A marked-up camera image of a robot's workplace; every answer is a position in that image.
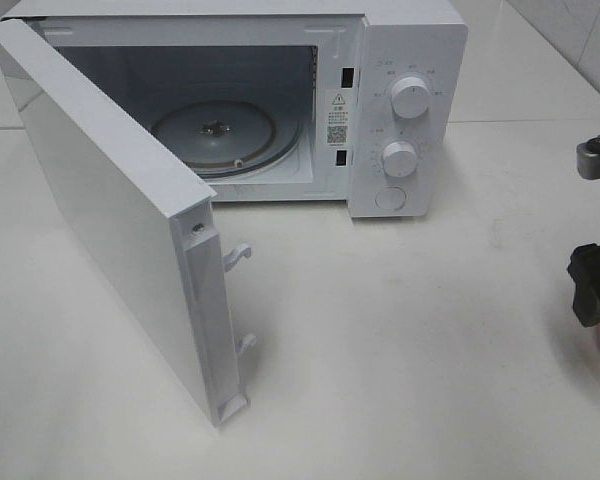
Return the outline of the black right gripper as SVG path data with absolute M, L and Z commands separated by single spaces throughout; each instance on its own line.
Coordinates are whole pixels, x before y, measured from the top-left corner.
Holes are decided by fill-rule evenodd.
M 600 244 L 586 244 L 574 249 L 567 272 L 574 281 L 572 308 L 582 326 L 600 323 Z

